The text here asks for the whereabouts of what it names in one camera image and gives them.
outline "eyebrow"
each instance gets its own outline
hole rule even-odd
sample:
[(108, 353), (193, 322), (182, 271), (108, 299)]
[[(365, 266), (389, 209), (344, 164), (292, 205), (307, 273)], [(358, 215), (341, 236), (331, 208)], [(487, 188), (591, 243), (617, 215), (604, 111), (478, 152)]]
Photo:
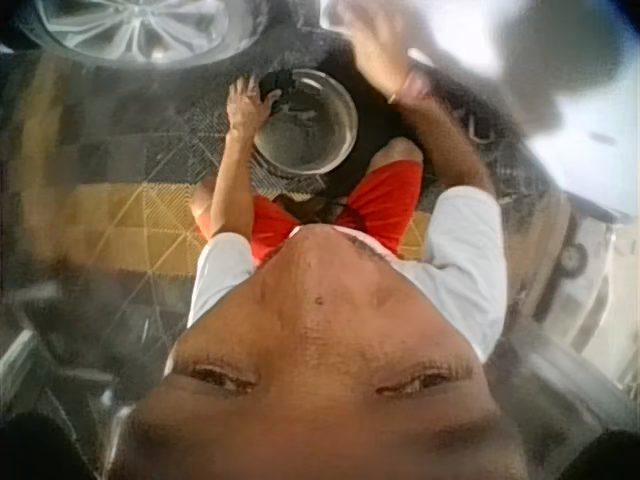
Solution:
[(493, 438), (500, 429), (500, 414), (492, 411), (467, 422), (461, 422), (429, 433), (431, 451), (456, 453)]

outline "metal bucket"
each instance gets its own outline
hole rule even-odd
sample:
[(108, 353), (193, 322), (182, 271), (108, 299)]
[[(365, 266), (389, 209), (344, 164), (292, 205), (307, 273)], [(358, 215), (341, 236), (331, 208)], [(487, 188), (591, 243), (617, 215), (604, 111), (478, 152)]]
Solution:
[(327, 173), (351, 153), (358, 113), (347, 90), (322, 72), (293, 70), (294, 87), (256, 137), (258, 155), (292, 174)]

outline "sleeve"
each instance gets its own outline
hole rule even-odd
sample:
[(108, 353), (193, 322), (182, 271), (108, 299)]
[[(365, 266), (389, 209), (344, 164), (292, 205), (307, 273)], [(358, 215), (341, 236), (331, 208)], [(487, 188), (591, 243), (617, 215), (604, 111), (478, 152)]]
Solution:
[(221, 233), (213, 237), (198, 259), (187, 327), (191, 327), (254, 271), (251, 246), (246, 238), (235, 233)]
[(486, 361), (507, 308), (500, 206), (477, 188), (448, 190), (431, 217), (426, 250), (429, 263), (413, 267), (414, 282)]

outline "tire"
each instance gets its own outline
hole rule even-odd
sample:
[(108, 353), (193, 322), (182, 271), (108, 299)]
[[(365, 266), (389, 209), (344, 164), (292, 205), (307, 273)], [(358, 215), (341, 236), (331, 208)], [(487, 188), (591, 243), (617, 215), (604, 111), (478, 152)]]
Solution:
[[(180, 9), (187, 8), (183, 2), (146, 1), (146, 6), (138, 8), (126, 2), (105, 7), (105, 2), (99, 0), (27, 0), (17, 24), (46, 50), (88, 65), (179, 69), (217, 62), (240, 53), (259, 37), (268, 18), (265, 0), (201, 0), (200, 3), (194, 0), (195, 6), (221, 7), (209, 16), (197, 16), (189, 11), (188, 20), (180, 21), (176, 19), (185, 18)], [(72, 9), (63, 8), (76, 4), (86, 11), (76, 14)], [(164, 5), (162, 9), (155, 6), (160, 4)], [(95, 13), (96, 5), (102, 8), (98, 13)], [(129, 11), (134, 9), (135, 12), (144, 9), (144, 12)], [(202, 19), (210, 23), (205, 27), (194, 23)]]
[(564, 278), (578, 278), (587, 269), (589, 253), (584, 245), (576, 243), (562, 249), (558, 258), (558, 270)]

